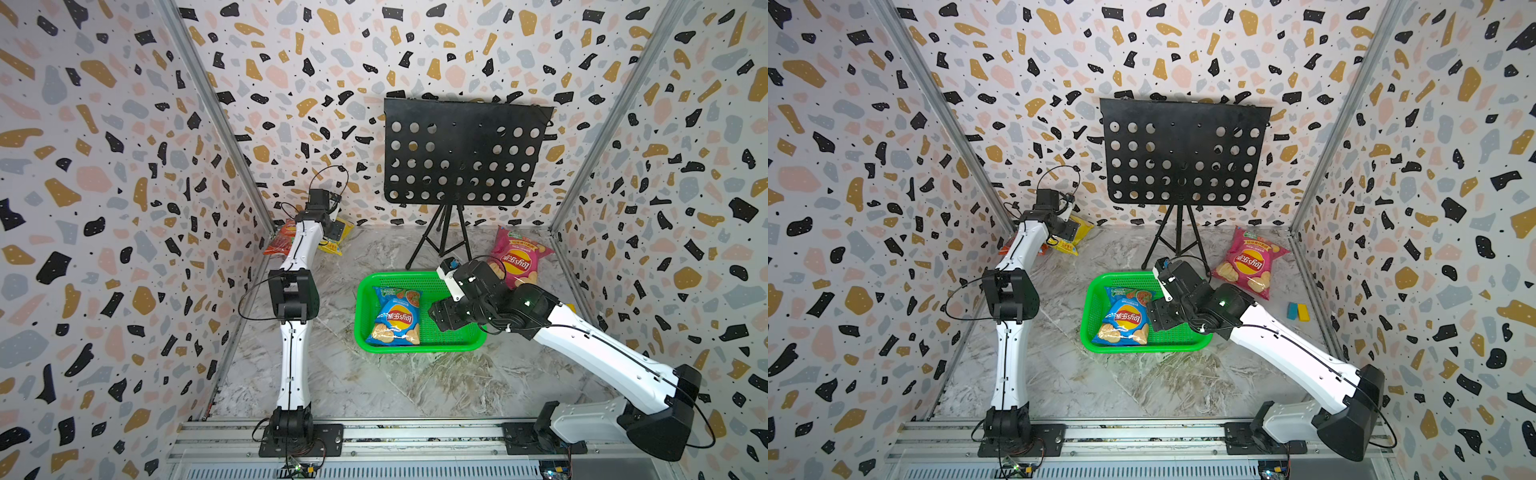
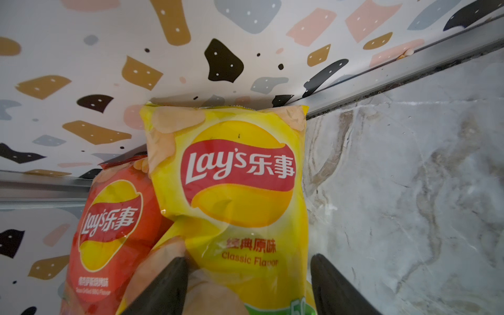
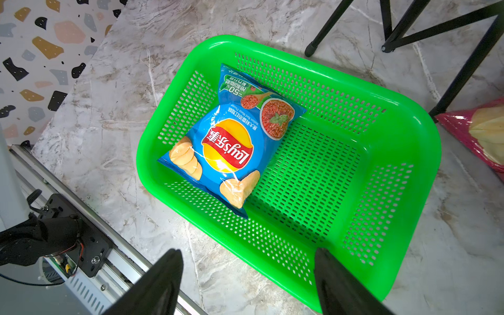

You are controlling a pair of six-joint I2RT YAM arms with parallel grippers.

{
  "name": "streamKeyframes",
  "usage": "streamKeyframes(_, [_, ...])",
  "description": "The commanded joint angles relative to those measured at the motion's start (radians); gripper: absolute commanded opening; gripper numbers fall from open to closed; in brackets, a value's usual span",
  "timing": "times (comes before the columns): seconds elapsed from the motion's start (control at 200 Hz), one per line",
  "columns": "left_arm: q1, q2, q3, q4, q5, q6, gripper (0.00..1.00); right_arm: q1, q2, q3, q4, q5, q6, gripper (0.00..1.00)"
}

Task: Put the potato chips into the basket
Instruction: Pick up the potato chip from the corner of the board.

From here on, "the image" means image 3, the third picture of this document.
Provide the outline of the pink chips bag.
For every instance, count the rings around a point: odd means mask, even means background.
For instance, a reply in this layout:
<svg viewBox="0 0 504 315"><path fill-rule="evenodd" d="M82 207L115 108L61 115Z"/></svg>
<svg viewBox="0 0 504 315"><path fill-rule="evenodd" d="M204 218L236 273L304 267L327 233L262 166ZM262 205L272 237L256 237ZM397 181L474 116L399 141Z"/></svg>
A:
<svg viewBox="0 0 504 315"><path fill-rule="evenodd" d="M502 97L470 110L438 114L435 118L503 180Z"/></svg>

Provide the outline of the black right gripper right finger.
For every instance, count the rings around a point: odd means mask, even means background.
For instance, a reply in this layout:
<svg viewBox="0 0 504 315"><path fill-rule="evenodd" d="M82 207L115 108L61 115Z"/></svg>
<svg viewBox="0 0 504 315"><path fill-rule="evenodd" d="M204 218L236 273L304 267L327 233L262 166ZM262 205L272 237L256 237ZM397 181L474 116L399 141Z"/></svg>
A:
<svg viewBox="0 0 504 315"><path fill-rule="evenodd" d="M322 314L392 314L326 248L316 250L314 261Z"/></svg>

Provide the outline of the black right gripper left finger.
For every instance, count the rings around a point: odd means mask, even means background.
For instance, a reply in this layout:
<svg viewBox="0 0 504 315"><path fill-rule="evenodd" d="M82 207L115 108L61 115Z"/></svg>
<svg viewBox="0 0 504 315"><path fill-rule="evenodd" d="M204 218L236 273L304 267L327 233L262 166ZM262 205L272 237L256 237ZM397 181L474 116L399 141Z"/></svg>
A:
<svg viewBox="0 0 504 315"><path fill-rule="evenodd" d="M170 249L106 314L174 314L183 272L182 253Z"/></svg>

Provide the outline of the blue chips bag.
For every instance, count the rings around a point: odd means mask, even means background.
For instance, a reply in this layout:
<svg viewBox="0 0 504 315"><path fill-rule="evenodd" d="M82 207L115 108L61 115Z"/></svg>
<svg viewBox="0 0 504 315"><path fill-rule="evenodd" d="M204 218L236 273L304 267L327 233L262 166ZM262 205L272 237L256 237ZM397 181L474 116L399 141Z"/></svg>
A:
<svg viewBox="0 0 504 315"><path fill-rule="evenodd" d="M158 161L247 218L246 199L306 110L226 64L220 75L218 105Z"/></svg>

